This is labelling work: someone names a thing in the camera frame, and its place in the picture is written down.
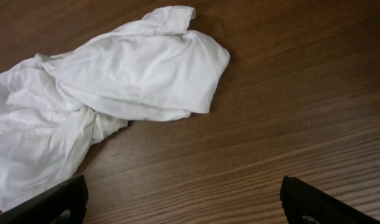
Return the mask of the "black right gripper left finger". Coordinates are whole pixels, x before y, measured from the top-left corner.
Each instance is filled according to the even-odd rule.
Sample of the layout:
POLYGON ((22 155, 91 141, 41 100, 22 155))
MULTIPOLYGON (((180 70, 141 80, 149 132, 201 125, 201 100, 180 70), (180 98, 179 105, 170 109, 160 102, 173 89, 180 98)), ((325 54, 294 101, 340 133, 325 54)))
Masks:
POLYGON ((76 175, 2 213, 0 224, 81 224, 87 211, 87 202, 85 177, 76 175))

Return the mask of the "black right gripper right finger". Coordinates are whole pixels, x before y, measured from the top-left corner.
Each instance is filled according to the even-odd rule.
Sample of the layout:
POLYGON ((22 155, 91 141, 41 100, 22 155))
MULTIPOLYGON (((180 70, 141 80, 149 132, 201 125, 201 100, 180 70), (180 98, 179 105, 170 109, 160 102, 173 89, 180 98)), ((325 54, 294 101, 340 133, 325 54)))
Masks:
POLYGON ((380 224, 296 177, 283 178, 280 201, 289 224, 380 224))

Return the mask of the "white t-shirt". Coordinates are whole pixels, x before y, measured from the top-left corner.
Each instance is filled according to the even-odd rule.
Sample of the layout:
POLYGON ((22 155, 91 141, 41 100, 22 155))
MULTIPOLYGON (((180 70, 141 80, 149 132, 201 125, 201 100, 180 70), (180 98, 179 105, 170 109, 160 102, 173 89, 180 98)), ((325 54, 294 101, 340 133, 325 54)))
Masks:
POLYGON ((189 6, 157 8, 77 49, 0 73, 0 210, 71 177, 129 121, 209 112, 230 55, 191 30, 189 6))

